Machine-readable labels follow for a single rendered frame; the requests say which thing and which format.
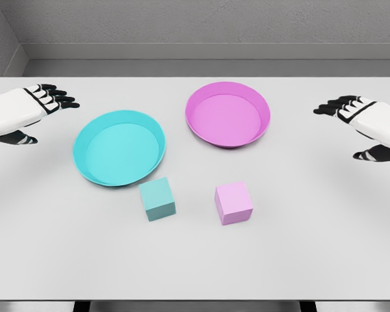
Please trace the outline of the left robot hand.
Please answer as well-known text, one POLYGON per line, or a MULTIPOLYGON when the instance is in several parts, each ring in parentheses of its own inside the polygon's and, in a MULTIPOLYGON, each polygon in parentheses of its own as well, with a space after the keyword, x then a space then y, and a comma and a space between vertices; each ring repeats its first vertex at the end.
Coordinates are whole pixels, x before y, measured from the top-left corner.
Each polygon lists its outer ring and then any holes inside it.
POLYGON ((77 109, 80 104, 53 84, 35 84, 0 94, 0 142, 10 145, 37 144, 38 140, 21 128, 63 109, 77 109))

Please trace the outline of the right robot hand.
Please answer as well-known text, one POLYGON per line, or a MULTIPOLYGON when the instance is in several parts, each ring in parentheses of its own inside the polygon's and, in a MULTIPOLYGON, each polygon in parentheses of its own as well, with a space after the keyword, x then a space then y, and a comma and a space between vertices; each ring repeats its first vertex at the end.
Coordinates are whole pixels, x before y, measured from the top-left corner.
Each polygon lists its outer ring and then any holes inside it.
POLYGON ((363 96, 341 96, 319 105, 315 114, 332 116, 379 144, 353 155, 372 162, 390 161, 390 105, 363 96))

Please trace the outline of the cyan plate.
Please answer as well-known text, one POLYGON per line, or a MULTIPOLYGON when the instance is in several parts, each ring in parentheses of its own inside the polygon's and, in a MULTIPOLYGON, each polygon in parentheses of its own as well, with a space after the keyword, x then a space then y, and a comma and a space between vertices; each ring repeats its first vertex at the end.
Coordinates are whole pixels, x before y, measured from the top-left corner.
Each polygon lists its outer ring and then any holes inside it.
POLYGON ((72 155, 84 178, 118 187, 151 174, 165 151, 165 133, 155 119, 135 110, 117 110, 86 124, 75 139, 72 155))

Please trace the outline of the pink plate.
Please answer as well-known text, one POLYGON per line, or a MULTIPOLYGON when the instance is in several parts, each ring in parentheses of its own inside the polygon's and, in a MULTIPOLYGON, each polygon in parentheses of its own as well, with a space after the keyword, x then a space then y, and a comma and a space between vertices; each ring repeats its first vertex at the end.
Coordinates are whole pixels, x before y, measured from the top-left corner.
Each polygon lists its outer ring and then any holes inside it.
POLYGON ((195 91, 185 118, 200 139, 222 148, 237 148, 260 138, 270 125, 270 107, 253 88, 236 82, 215 82, 195 91))

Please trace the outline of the pink block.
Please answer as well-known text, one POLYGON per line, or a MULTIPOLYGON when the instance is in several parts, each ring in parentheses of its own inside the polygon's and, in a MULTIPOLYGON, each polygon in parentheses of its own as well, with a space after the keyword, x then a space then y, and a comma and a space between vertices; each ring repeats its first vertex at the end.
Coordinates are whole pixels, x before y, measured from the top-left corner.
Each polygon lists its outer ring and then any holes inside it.
POLYGON ((214 201, 223 226, 249 220, 254 209, 243 181, 217 186, 214 201))

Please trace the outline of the cyan block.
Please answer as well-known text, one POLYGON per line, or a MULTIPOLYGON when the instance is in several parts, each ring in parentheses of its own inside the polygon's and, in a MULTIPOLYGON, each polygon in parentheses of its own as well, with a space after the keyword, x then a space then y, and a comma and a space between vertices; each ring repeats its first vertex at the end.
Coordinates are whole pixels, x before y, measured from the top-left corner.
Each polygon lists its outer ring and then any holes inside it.
POLYGON ((140 184, 140 195, 150 222, 176 214, 176 204, 166 177, 140 184))

